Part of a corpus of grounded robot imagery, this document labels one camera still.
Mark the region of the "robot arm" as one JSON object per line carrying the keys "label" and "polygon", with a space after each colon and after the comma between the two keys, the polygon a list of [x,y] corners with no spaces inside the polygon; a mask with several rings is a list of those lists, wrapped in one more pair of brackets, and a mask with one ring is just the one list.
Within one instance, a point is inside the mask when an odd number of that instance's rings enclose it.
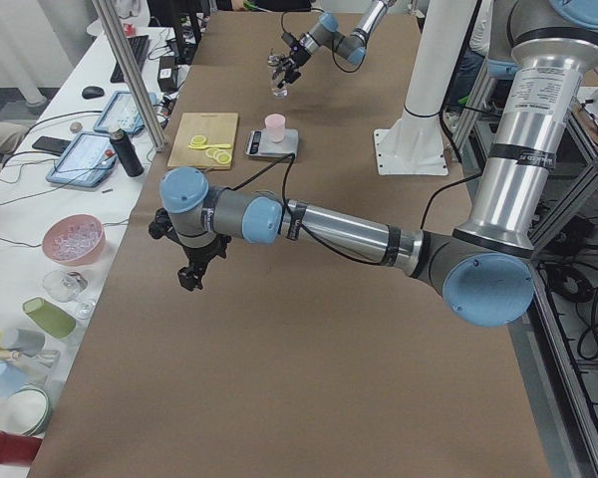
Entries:
{"label": "robot arm", "polygon": [[468,219],[451,235],[405,232],[284,196],[212,186],[192,167],[160,182],[153,238],[179,244],[181,285],[200,287],[232,238],[270,244],[310,237],[352,261],[395,267],[434,288],[453,312],[482,327],[519,318],[533,297],[526,259],[532,215],[556,162],[584,74],[598,65],[598,1],[500,1],[494,52],[518,70]]}
{"label": "robot arm", "polygon": [[311,29],[299,38],[285,29],[281,19],[282,40],[289,52],[277,56],[272,64],[272,86],[282,89],[293,84],[301,76],[300,69],[320,48],[330,51],[335,66],[343,73],[356,73],[365,61],[371,35],[395,4],[395,1],[372,1],[348,35],[339,31],[337,18],[328,11],[323,11]]}

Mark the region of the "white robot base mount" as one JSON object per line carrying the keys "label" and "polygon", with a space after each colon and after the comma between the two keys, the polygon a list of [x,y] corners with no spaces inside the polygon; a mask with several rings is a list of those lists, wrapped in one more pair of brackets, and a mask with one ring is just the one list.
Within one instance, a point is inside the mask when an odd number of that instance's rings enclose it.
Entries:
{"label": "white robot base mount", "polygon": [[446,175],[439,114],[475,0],[434,0],[429,4],[403,113],[389,129],[375,131],[381,175]]}

